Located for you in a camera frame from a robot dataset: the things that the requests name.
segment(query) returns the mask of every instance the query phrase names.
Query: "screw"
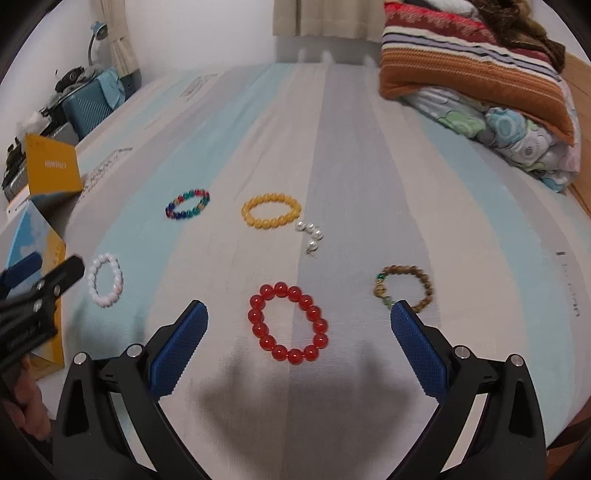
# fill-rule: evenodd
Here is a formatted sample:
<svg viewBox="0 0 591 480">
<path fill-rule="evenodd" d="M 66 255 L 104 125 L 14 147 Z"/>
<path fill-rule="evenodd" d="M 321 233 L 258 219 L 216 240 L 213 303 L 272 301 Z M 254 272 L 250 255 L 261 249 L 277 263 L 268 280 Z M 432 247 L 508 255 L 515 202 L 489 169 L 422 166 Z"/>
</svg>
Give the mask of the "screw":
<svg viewBox="0 0 591 480">
<path fill-rule="evenodd" d="M 141 345 L 135 343 L 127 349 L 127 356 L 130 356 L 131 358 L 135 358 L 137 356 L 140 356 L 143 351 L 144 351 L 144 348 Z"/>
<path fill-rule="evenodd" d="M 453 352 L 456 354 L 456 357 L 461 358 L 463 360 L 470 356 L 470 350 L 463 345 L 457 346 Z"/>
<path fill-rule="evenodd" d="M 82 365 L 84 362 L 86 362 L 86 354 L 84 352 L 77 353 L 74 357 L 74 363 L 76 365 Z"/>
<path fill-rule="evenodd" d="M 525 362 L 519 355 L 511 355 L 511 363 L 516 367 L 521 367 Z"/>
</svg>

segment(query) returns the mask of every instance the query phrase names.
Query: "red bead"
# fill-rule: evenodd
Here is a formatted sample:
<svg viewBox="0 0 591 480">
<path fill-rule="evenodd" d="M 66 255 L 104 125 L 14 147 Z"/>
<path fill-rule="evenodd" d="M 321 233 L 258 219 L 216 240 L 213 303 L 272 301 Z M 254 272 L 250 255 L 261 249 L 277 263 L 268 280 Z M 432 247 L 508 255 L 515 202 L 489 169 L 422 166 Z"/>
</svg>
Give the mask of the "red bead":
<svg viewBox="0 0 591 480">
<path fill-rule="evenodd" d="M 304 358 L 309 362 L 313 362 L 318 358 L 318 348 L 314 345 L 308 345 L 304 348 Z"/>
<path fill-rule="evenodd" d="M 265 308 L 265 299 L 260 295 L 253 295 L 251 297 L 251 307 L 254 309 L 262 310 Z"/>
<path fill-rule="evenodd" d="M 263 322 L 255 323 L 252 326 L 252 333 L 254 333 L 255 337 L 257 338 L 263 338 L 267 333 L 269 333 L 269 327 Z"/>
<path fill-rule="evenodd" d="M 296 287 L 295 285 L 293 287 L 290 287 L 290 289 L 287 290 L 287 298 L 290 299 L 291 301 L 300 301 L 300 298 L 301 298 L 300 288 Z"/>
<path fill-rule="evenodd" d="M 251 323 L 264 322 L 265 316 L 259 309 L 250 309 L 248 310 L 248 320 L 250 320 Z"/>
<path fill-rule="evenodd" d="M 289 287 L 287 286 L 287 283 L 283 282 L 283 281 L 278 281 L 275 284 L 275 287 L 273 288 L 273 290 L 275 291 L 275 295 L 277 295 L 279 298 L 283 298 L 283 297 L 287 297 L 287 289 Z"/>
<path fill-rule="evenodd" d="M 292 348 L 287 353 L 287 359 L 289 360 L 289 363 L 291 363 L 292 365 L 299 365 L 304 361 L 304 354 L 301 352 L 299 348 Z"/>
<path fill-rule="evenodd" d="M 273 347 L 277 344 L 277 342 L 275 341 L 273 335 L 265 335 L 263 338 L 261 338 L 259 344 L 263 350 L 268 352 L 269 350 L 273 350 Z"/>
<path fill-rule="evenodd" d="M 307 310 L 308 308 L 310 308 L 313 304 L 314 304 L 314 299 L 312 297 L 310 297 L 309 295 L 302 295 L 300 297 L 300 308 L 302 310 Z"/>
<path fill-rule="evenodd" d="M 271 355 L 278 362 L 282 362 L 287 358 L 287 348 L 284 345 L 275 345 L 271 350 Z"/>
<path fill-rule="evenodd" d="M 312 324 L 312 329 L 314 330 L 314 333 L 326 333 L 329 329 L 329 323 L 324 319 L 316 320 Z"/>
<path fill-rule="evenodd" d="M 314 339 L 312 340 L 314 345 L 318 348 L 324 348 L 326 345 L 329 344 L 329 338 L 324 333 L 317 333 L 314 335 Z"/>
<path fill-rule="evenodd" d="M 308 320 L 311 322 L 320 320 L 322 318 L 322 310 L 320 310 L 318 305 L 312 305 L 306 310 L 306 317 L 308 317 Z"/>
<path fill-rule="evenodd" d="M 272 300 L 275 296 L 273 287 L 267 285 L 266 283 L 259 289 L 259 292 L 261 292 L 261 297 L 263 297 L 265 300 Z"/>
</svg>

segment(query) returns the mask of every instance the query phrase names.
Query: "striped bedsheet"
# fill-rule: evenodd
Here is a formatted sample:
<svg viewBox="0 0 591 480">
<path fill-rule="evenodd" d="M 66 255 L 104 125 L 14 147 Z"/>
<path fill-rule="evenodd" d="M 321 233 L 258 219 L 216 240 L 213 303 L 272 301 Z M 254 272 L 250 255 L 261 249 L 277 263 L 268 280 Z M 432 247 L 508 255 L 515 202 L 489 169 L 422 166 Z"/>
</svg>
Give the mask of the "striped bedsheet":
<svg viewBox="0 0 591 480">
<path fill-rule="evenodd" d="M 452 344 L 526 359 L 549 443 L 591 393 L 589 219 L 570 194 L 383 100 L 376 69 L 172 74 L 85 139 L 79 164 L 88 178 L 69 253 L 115 254 L 125 287 L 110 309 L 85 284 L 66 294 L 66 355 L 119 355 L 203 301 L 209 330 L 161 405 L 212 478 L 382 480 L 394 470 L 436 402 L 372 294 L 389 264 L 430 275 L 435 298 L 421 318 Z M 211 193 L 203 213 L 166 218 L 168 202 L 196 188 Z M 244 223 L 244 201 L 265 192 L 292 195 L 322 227 L 315 257 L 293 226 Z M 277 281 L 310 293 L 329 321 L 330 344 L 314 363 L 275 362 L 251 333 L 248 299 Z M 111 282 L 100 275 L 99 291 Z M 395 299 L 423 296 L 412 278 L 387 285 Z M 265 315 L 278 341 L 309 343 L 309 322 L 290 302 L 269 302 Z M 55 377 L 44 384 L 58 387 Z"/>
</svg>

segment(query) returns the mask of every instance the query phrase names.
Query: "yellow box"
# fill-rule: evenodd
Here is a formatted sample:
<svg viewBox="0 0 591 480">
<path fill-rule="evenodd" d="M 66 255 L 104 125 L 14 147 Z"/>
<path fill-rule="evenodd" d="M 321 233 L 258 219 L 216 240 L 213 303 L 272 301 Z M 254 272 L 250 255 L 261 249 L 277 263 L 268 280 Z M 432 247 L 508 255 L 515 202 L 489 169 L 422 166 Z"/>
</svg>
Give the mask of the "yellow box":
<svg viewBox="0 0 591 480">
<path fill-rule="evenodd" d="M 31 290 L 41 277 L 47 275 L 66 258 L 66 244 L 33 203 L 28 202 L 20 215 L 19 219 L 14 220 L 18 221 L 18 227 L 12 238 L 6 267 L 18 263 L 33 252 L 41 255 L 43 263 L 40 271 L 13 288 L 9 296 Z M 64 367 L 64 352 L 61 344 L 61 299 L 56 300 L 54 322 L 58 330 L 57 335 L 32 351 L 31 371 L 35 380 Z"/>
<path fill-rule="evenodd" d="M 82 191 L 72 145 L 30 134 L 25 137 L 25 153 L 29 193 L 40 210 Z"/>
</svg>

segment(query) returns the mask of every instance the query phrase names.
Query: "striped pillowcase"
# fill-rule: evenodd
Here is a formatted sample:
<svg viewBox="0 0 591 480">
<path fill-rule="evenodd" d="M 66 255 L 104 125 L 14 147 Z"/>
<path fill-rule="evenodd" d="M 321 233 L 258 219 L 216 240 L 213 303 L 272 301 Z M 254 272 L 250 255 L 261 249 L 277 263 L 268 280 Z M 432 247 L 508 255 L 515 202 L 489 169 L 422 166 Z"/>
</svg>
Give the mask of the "striped pillowcase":
<svg viewBox="0 0 591 480">
<path fill-rule="evenodd" d="M 546 54 L 507 49 L 482 22 L 410 4 L 386 3 L 380 94 L 393 100 L 439 85 L 542 123 L 569 145 L 574 127 Z"/>
</svg>

